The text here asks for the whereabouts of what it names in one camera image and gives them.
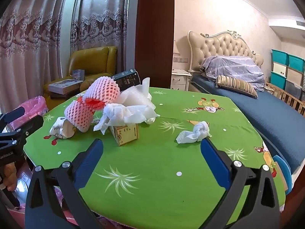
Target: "wooden bed rail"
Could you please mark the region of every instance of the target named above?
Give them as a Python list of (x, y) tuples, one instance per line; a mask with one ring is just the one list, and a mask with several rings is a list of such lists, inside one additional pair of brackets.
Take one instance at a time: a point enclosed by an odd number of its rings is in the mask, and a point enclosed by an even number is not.
[(302, 101), (298, 100), (294, 96), (287, 93), (285, 90), (282, 90), (271, 83), (266, 83), (266, 86), (272, 90), (267, 90), (265, 88), (265, 92), (273, 94), (277, 98), (281, 99), (283, 102), (287, 103), (289, 106), (293, 107), (296, 111), (298, 111), (301, 115), (305, 117), (305, 104)]

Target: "yellow leather armchair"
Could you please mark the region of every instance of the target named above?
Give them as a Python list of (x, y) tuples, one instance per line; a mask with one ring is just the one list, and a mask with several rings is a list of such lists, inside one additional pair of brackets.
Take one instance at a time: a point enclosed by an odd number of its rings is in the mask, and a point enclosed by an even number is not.
[(51, 98), (48, 91), (48, 85), (59, 82), (61, 80), (69, 79), (72, 76), (73, 70), (84, 69), (85, 81), (82, 83), (81, 89), (86, 90), (89, 84), (99, 77), (111, 77), (116, 70), (116, 52), (115, 46), (104, 46), (97, 48), (90, 48), (74, 52), (69, 59), (69, 69), (66, 77), (54, 80), (44, 85), (43, 96), (49, 110), (66, 101), (64, 98)]

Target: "pink plastic bag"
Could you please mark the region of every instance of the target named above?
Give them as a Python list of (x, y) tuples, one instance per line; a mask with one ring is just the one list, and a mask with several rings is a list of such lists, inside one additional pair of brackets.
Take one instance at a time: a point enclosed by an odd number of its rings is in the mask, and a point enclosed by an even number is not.
[(45, 103), (45, 98), (43, 96), (37, 96), (26, 102), (22, 103), (19, 107), (24, 107), (25, 113), (23, 116), (19, 117), (11, 123), (11, 126), (15, 130), (20, 127), (23, 123), (27, 122), (36, 115), (43, 116), (48, 112), (48, 107)]

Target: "stack of storage bins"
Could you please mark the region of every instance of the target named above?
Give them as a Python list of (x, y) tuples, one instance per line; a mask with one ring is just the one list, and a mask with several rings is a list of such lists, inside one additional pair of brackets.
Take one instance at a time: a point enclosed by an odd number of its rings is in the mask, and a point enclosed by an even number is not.
[(272, 58), (273, 71), (270, 82), (295, 98), (301, 99), (305, 70), (304, 59), (279, 50), (272, 50)]

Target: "yellow box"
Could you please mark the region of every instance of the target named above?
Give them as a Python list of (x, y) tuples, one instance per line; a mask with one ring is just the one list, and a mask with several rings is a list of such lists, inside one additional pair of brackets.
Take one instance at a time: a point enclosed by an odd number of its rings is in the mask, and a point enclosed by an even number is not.
[(119, 146), (139, 138), (138, 124), (125, 126), (110, 126), (109, 130)]

